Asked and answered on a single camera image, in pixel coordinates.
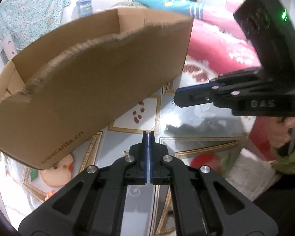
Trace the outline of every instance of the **patterned tablecloth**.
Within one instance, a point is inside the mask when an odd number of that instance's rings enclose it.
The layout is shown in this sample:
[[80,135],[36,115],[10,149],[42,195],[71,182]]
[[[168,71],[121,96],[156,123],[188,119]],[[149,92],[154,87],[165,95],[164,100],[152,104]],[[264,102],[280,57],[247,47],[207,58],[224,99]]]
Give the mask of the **patterned tablecloth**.
[[[0,191],[13,226],[18,228],[21,220],[44,202],[48,192],[60,189],[60,186],[50,186],[54,183],[51,177],[60,178],[63,182],[68,175],[72,178],[90,164],[98,167],[111,165],[126,155],[131,145],[142,141],[143,131],[154,130],[156,142],[166,145],[169,153],[185,164],[189,165],[200,153],[210,152],[214,153],[223,169],[229,170],[254,119],[235,117],[230,109],[219,109],[212,104],[179,108],[173,102],[177,87],[204,83],[214,77],[216,74],[205,63],[187,58],[179,77],[100,132],[95,132],[71,153],[72,157],[63,160],[67,170],[56,170],[59,162],[51,176],[0,152]],[[128,187],[121,235],[154,235],[173,230],[167,186]]]

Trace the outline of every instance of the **gold picture frame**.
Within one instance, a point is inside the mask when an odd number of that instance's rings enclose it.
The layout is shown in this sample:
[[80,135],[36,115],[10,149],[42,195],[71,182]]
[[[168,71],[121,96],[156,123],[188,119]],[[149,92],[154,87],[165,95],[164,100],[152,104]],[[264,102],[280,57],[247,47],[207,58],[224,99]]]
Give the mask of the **gold picture frame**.
[[149,98],[156,98],[156,114],[155,114],[155,126],[154,129],[152,130],[138,130],[138,129],[128,129],[128,128],[118,128],[114,127],[114,121],[109,124],[108,130],[109,131],[117,131],[117,132],[125,132],[125,133],[134,133],[134,134],[142,134],[144,131],[150,132],[154,131],[155,134],[158,134],[159,132],[159,119],[160,119],[160,114],[161,114],[161,98],[162,96],[158,95],[151,95]]
[[[86,167],[89,165],[92,165],[96,162],[97,154],[98,154],[98,148],[102,139],[103,132],[100,131],[90,137],[90,144],[85,152],[85,155],[83,157],[83,160],[81,162],[79,172],[82,172]],[[31,193],[36,199],[38,199],[41,203],[45,202],[45,197],[47,196],[46,192],[43,192],[42,190],[38,189],[37,187],[31,185],[28,183],[28,179],[30,176],[30,171],[32,168],[25,166],[24,173],[23,173],[23,179],[22,179],[22,186]]]
[[162,94],[163,95],[172,95],[175,94],[177,89],[173,89],[173,83],[174,80],[168,82],[167,84],[165,84],[162,88]]
[[[221,137],[221,138],[213,138],[213,139],[217,140],[217,141],[218,140],[228,141],[228,140],[235,140],[235,139],[238,139],[238,138],[236,138],[236,137]],[[224,150],[226,148],[234,148],[234,147],[236,147],[238,145],[240,146],[240,143],[241,143],[241,141],[239,139],[239,140],[235,140],[235,141],[233,141],[231,143],[215,145],[215,146],[210,146],[210,147],[204,147],[204,148],[188,150],[188,151],[182,151],[182,152],[176,152],[175,157],[177,157],[179,159],[182,159],[182,158],[184,158],[186,156],[198,155],[198,154],[206,153],[206,152],[210,152],[210,151],[218,152],[218,151]],[[155,192],[155,196],[156,197],[154,198],[154,202],[158,203],[159,200],[158,200],[158,193],[157,192]],[[158,205],[154,204],[154,206],[156,206],[156,210],[153,212],[153,217],[155,218],[156,214],[157,214]],[[158,223],[158,225],[156,227],[156,231],[155,231],[154,235],[166,235],[166,234],[169,234],[169,233],[176,230],[175,227],[173,227],[173,228],[164,228],[167,221],[168,221],[168,213],[170,211],[170,207],[171,207],[171,190],[170,190],[170,188],[168,188],[165,203],[164,203],[164,208],[162,210],[161,217],[160,217],[159,223]]]

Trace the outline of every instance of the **red object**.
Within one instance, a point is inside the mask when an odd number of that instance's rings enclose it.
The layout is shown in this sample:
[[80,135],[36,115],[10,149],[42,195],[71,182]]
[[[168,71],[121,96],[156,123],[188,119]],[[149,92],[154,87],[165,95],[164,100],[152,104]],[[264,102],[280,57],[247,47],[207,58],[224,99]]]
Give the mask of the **red object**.
[[222,173],[221,163],[219,162],[219,158],[216,157],[213,153],[204,153],[199,154],[194,157],[190,163],[190,166],[198,169],[199,167],[207,165],[218,173]]
[[254,126],[249,134],[249,139],[264,157],[259,157],[266,161],[275,160],[275,156],[271,152],[271,146],[265,133],[264,117],[257,117]]
[[72,163],[69,165],[69,170],[70,170],[70,172],[72,173],[72,170],[73,170]]
[[204,82],[208,80],[208,75],[199,67],[192,64],[187,64],[183,68],[183,73],[191,74],[197,82]]
[[188,55],[197,61],[208,61],[209,68],[218,74],[260,66],[254,48],[246,41],[199,19],[194,19]]

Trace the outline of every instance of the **patterned cloth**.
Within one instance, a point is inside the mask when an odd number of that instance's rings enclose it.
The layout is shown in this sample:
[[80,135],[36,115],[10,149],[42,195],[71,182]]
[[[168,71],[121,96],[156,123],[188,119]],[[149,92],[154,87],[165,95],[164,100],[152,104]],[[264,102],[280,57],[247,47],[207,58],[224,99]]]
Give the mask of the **patterned cloth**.
[[125,1],[125,2],[118,2],[116,3],[114,6],[134,6],[134,7],[145,7],[143,4],[139,3],[139,2],[134,2],[134,1]]
[[70,0],[6,0],[0,4],[0,43],[9,34],[17,52],[60,25]]

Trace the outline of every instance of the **fruit illustration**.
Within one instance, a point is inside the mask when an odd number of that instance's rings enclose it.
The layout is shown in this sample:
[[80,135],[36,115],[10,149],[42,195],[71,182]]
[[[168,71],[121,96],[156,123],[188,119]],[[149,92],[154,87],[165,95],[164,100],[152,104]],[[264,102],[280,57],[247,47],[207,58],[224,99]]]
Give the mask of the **fruit illustration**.
[[[143,101],[140,101],[139,102],[139,105],[144,106],[144,102]],[[145,111],[145,109],[143,107],[141,107],[140,112],[144,112],[144,111]],[[140,122],[139,119],[142,119],[142,115],[138,114],[137,116],[134,116],[133,119],[134,119],[134,122],[136,124],[138,124]]]
[[40,171],[41,178],[51,187],[65,185],[72,178],[72,163],[73,157],[68,154],[50,169]]
[[45,201],[48,200],[52,195],[54,195],[57,191],[51,190],[50,192],[47,193]]

